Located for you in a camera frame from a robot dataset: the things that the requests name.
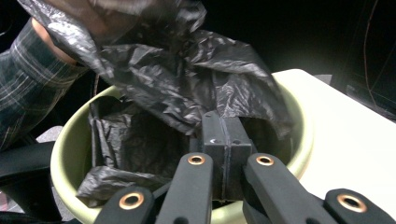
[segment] shirt cuff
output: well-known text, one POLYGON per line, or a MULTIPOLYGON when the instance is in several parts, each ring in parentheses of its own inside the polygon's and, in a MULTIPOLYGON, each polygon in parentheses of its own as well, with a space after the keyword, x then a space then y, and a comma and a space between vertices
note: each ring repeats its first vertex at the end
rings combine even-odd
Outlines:
POLYGON ((30 19, 13 42, 11 57, 26 74, 49 87, 68 88, 88 71, 87 67, 65 63, 57 58, 37 35, 30 19))

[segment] sleeve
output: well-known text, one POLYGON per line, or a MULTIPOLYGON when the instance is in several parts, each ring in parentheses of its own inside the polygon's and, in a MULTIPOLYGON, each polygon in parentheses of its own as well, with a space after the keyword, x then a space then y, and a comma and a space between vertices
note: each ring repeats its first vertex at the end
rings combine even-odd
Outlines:
POLYGON ((0 55, 0 150, 29 133, 87 70, 60 61, 29 20, 0 55))

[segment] plaid shirt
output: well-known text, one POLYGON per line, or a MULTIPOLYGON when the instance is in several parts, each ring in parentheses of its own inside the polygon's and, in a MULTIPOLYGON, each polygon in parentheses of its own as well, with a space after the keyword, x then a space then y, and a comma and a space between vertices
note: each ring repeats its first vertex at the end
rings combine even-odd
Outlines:
POLYGON ((0 150, 32 130, 86 71, 56 58, 29 20, 0 54, 0 150))

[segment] crumpled plastic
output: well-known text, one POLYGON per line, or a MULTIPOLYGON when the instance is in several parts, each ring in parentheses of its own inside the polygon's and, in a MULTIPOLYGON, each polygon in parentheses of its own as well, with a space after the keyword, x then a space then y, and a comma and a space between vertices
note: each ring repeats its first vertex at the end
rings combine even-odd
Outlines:
POLYGON ((222 117, 268 120, 279 139, 290 137, 292 120, 269 70, 250 45, 199 30, 201 2, 80 0, 97 20, 116 15, 125 24, 101 33, 81 20, 78 6, 68 5, 69 16, 46 1, 19 0, 62 49, 169 126, 192 134, 216 109, 222 117))
POLYGON ((89 207, 104 204, 119 189, 138 185, 154 191, 171 181, 188 137, 133 101, 111 96, 90 103, 92 169, 78 188, 89 207))

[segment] black plastic bag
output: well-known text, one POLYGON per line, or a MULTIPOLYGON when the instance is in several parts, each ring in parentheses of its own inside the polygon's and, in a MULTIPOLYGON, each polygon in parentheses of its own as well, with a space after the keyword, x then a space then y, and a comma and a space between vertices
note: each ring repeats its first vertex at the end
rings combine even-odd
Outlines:
POLYGON ((103 96, 90 104, 92 169, 78 189, 89 207, 137 184, 155 190, 173 177, 188 152, 188 137, 125 98, 103 96))
POLYGON ((198 30, 201 2, 19 1, 61 47, 179 131, 193 133, 216 109, 223 117, 266 119, 279 139, 290 137, 292 121, 270 72, 250 45, 198 30))

